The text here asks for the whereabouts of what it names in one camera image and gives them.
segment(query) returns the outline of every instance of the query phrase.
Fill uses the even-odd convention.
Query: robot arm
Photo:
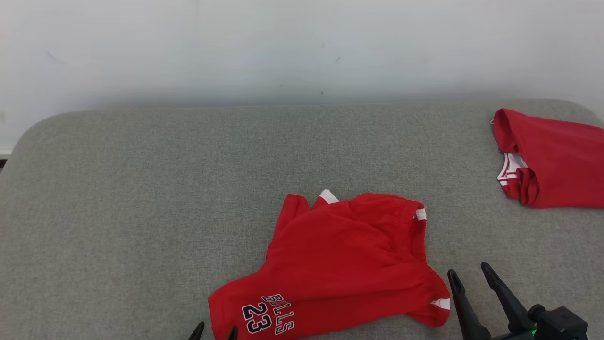
[[[510,333],[491,337],[467,300],[466,289],[459,276],[453,269],[449,269],[447,276],[464,340],[588,340],[587,322],[566,307],[546,311],[543,306],[535,305],[527,312],[488,263],[483,262],[480,267],[506,313]]]
[[[195,328],[195,330],[193,331],[193,334],[191,334],[191,336],[189,337],[188,340],[200,340],[201,339],[201,333],[204,332],[204,328],[205,328],[205,322],[200,322],[197,327]],[[228,336],[228,340],[237,340],[237,327],[233,326],[233,328],[231,329],[231,334],[229,334]]]

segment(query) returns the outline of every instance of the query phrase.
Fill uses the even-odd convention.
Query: white trim
[[[506,179],[506,172],[507,172],[507,168],[509,168],[510,166],[510,161],[507,159],[507,154],[503,154],[503,169],[501,169],[501,172],[499,173],[499,175],[497,175],[497,179],[498,180],[504,180]]]
[[[319,195],[319,197],[324,199],[328,204],[339,202],[339,199],[337,199],[332,192],[327,189],[321,191],[321,195]]]
[[[426,219],[426,209],[418,209],[416,210],[416,217],[418,221]]]
[[[450,299],[438,299],[432,301],[430,304],[433,304],[442,309],[451,310],[451,300]]]
[[[497,176],[497,180],[501,186],[507,185],[507,180],[512,178],[518,178],[518,168],[528,168],[529,166],[524,162],[520,153],[512,152],[504,154],[503,169]]]

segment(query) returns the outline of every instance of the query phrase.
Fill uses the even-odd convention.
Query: white wall
[[[555,97],[604,113],[604,3],[0,0],[0,149],[118,105]]]

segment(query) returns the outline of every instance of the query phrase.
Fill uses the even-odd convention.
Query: folded red shirt
[[[493,130],[505,153],[497,179],[509,198],[535,208],[604,208],[604,129],[500,109]]]
[[[449,292],[427,265],[426,214],[402,197],[324,191],[312,209],[288,195],[265,264],[208,299],[214,337],[298,339],[393,315],[430,326],[449,317]]]

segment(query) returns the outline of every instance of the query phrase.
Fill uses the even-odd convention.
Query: gray fabric surface
[[[569,102],[138,109],[32,127],[0,175],[0,339],[187,339],[207,297],[263,263],[287,193],[421,201],[428,263],[493,335],[488,261],[528,308],[604,333],[604,211],[525,208],[496,176],[502,106],[601,126]],[[204,339],[211,339],[209,327]],[[405,316],[318,339],[461,339]]]

